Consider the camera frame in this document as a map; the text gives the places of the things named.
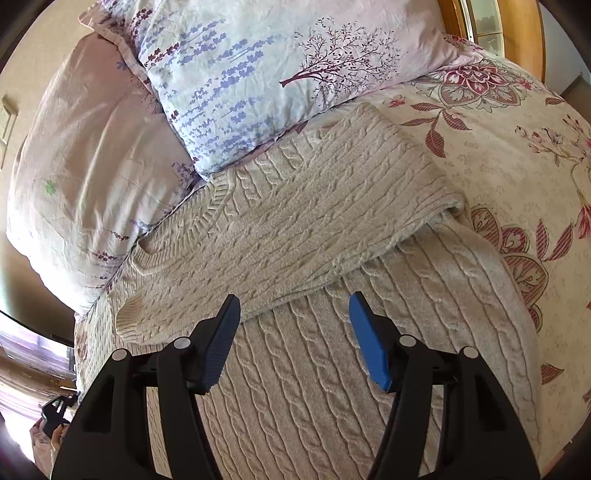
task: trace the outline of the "window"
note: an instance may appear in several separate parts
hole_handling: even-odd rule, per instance
[[[72,348],[42,337],[0,313],[0,356],[45,374],[73,381]],[[72,393],[64,390],[64,395]],[[0,411],[12,439],[33,459],[29,430],[41,417],[44,402],[35,391],[19,390],[0,372]]]
[[[497,0],[460,0],[470,41],[505,56],[505,39]]]

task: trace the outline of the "pillowcase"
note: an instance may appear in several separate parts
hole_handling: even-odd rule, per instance
[[[84,314],[197,178],[156,98],[93,33],[41,100],[12,172],[7,236],[47,288]]]
[[[465,63],[430,7],[424,0],[102,0],[80,21],[151,82],[207,177],[332,106]]]

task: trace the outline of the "lavender print pillowcase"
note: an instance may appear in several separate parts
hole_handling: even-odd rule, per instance
[[[117,43],[151,85],[207,178],[332,106],[468,61],[428,5],[102,0],[80,21]]]

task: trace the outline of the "blue gripper pad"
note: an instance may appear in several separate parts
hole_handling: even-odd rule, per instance
[[[388,353],[380,341],[373,324],[374,313],[361,292],[356,292],[349,299],[349,318],[365,358],[370,378],[380,388],[388,392],[392,377],[388,368]]]
[[[217,384],[220,380],[228,353],[230,353],[238,324],[240,324],[240,301],[238,298],[234,295],[229,296],[215,320],[219,323],[203,356],[203,384],[206,389]]]

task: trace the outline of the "green leaf print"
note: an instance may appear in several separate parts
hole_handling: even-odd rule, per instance
[[[45,181],[45,192],[49,196],[53,197],[56,194],[56,184],[53,183],[51,180],[46,180]]]

